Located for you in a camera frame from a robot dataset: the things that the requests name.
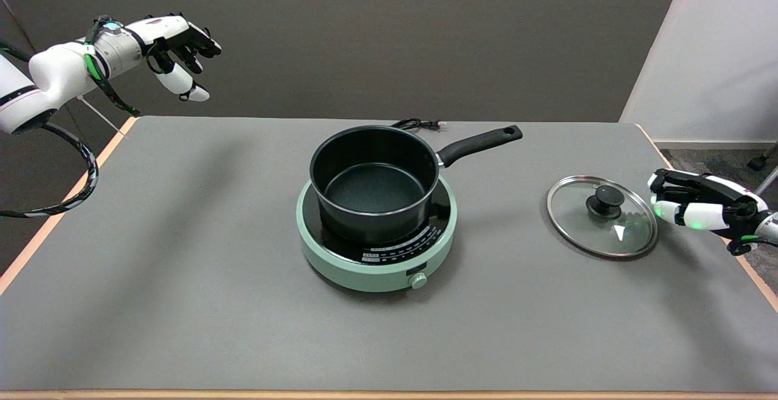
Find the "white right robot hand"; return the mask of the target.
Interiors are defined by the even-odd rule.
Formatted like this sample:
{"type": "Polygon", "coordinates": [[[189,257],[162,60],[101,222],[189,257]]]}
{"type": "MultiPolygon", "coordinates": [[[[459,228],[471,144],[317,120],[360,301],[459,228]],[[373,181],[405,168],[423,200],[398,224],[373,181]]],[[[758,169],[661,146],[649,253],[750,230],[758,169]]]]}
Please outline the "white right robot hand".
{"type": "Polygon", "coordinates": [[[711,173],[658,169],[647,186],[656,217],[728,240],[733,256],[777,246],[776,211],[740,184],[711,173]]]}

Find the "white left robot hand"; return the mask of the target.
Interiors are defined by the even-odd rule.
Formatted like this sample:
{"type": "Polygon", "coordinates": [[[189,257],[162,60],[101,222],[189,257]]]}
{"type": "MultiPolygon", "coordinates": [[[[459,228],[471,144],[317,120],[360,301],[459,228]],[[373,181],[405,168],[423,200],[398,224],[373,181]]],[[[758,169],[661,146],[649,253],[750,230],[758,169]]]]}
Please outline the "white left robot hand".
{"type": "Polygon", "coordinates": [[[158,81],[180,101],[202,103],[210,98],[209,91],[193,78],[193,74],[203,71],[199,57],[222,54],[221,45],[212,39],[208,29],[199,28],[181,14],[148,16],[124,29],[138,41],[147,66],[158,81]]]}

